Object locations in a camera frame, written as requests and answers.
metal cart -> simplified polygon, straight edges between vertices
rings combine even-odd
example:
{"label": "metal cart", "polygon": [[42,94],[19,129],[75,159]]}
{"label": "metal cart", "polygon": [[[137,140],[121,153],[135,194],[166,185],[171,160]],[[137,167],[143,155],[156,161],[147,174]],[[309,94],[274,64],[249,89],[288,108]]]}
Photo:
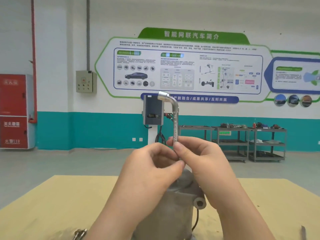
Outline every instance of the metal cart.
{"label": "metal cart", "polygon": [[214,128],[210,126],[198,126],[198,125],[179,125],[179,136],[181,135],[182,130],[196,130],[196,131],[204,131],[204,139],[207,141],[207,131],[210,131],[210,141],[212,140],[212,130]]}
{"label": "metal cart", "polygon": [[[248,128],[221,128],[220,126],[212,126],[217,131],[217,139],[211,140],[219,146],[237,146],[237,151],[223,151],[228,160],[240,160],[244,163],[249,159],[249,132]],[[237,139],[220,139],[220,131],[238,132]],[[244,141],[240,139],[240,133],[244,132]],[[240,152],[240,147],[243,146],[243,153]]]}
{"label": "metal cart", "polygon": [[[278,161],[285,160],[286,158],[286,144],[287,144],[287,130],[286,129],[254,129],[252,127],[249,128],[250,131],[254,131],[254,142],[249,141],[250,145],[254,145],[254,151],[249,153],[249,158],[254,162],[256,160],[268,160],[268,161]],[[285,133],[284,135],[284,143],[267,143],[268,140],[263,140],[262,143],[257,143],[257,133],[258,132],[271,132],[271,139],[274,140],[275,133]],[[271,147],[270,152],[258,151],[257,146],[269,146]],[[283,147],[283,156],[273,153],[274,147]]]}

blue car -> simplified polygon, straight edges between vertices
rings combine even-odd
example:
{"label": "blue car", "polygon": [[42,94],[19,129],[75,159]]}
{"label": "blue car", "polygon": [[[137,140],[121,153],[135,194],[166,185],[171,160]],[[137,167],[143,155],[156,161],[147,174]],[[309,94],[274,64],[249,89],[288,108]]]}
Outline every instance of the blue car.
{"label": "blue car", "polygon": [[136,78],[136,79],[144,80],[144,79],[148,78],[148,75],[145,74],[145,73],[142,73],[142,72],[134,72],[132,74],[125,75],[124,77],[127,78],[127,79]]}

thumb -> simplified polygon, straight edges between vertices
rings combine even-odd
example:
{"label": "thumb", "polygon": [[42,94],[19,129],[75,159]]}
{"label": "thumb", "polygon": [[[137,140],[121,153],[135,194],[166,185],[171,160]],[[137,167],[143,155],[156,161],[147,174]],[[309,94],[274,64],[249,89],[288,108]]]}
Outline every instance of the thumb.
{"label": "thumb", "polygon": [[179,160],[169,167],[162,168],[163,174],[165,175],[165,177],[163,178],[166,180],[167,186],[170,186],[174,181],[178,179],[178,177],[181,176],[185,165],[186,164],[184,163],[184,161]]}
{"label": "thumb", "polygon": [[173,144],[173,149],[176,154],[193,170],[193,167],[196,165],[199,156],[194,154],[178,141]]}

circular icon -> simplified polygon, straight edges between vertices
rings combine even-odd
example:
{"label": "circular icon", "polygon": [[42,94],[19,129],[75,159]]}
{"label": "circular icon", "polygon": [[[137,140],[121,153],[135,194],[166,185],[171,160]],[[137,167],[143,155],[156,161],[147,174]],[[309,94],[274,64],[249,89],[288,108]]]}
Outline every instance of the circular icon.
{"label": "circular icon", "polygon": [[298,105],[298,103],[299,103],[299,101],[300,101],[300,99],[299,99],[299,97],[297,96],[297,95],[290,95],[289,97],[288,97],[288,105],[290,106],[290,107],[295,107],[295,106],[297,106]]}
{"label": "circular icon", "polygon": [[274,104],[277,106],[282,106],[286,103],[287,98],[283,94],[278,94],[277,96],[274,97]]}
{"label": "circular icon", "polygon": [[312,104],[312,98],[309,95],[305,95],[301,98],[300,104],[303,107],[308,108]]}

teal wall stripe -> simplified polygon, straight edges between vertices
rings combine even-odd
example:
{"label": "teal wall stripe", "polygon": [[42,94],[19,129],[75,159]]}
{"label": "teal wall stripe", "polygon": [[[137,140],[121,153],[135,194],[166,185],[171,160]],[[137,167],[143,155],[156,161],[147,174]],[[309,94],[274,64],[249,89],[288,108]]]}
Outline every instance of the teal wall stripe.
{"label": "teal wall stripe", "polygon": [[[148,142],[148,130],[142,124],[141,114],[128,113],[79,113],[38,112],[37,146],[39,149],[70,150],[72,148],[140,148]],[[288,130],[288,151],[320,151],[320,120],[282,119],[223,116],[179,116],[180,125],[220,125],[221,123],[245,124],[262,122],[269,126],[278,124]],[[172,136],[173,125],[164,119],[162,132],[166,138]],[[203,138],[203,131],[184,130],[182,135]],[[235,138],[236,133],[225,138]],[[271,139],[270,133],[260,132],[258,138]],[[276,140],[283,140],[282,133]]]}

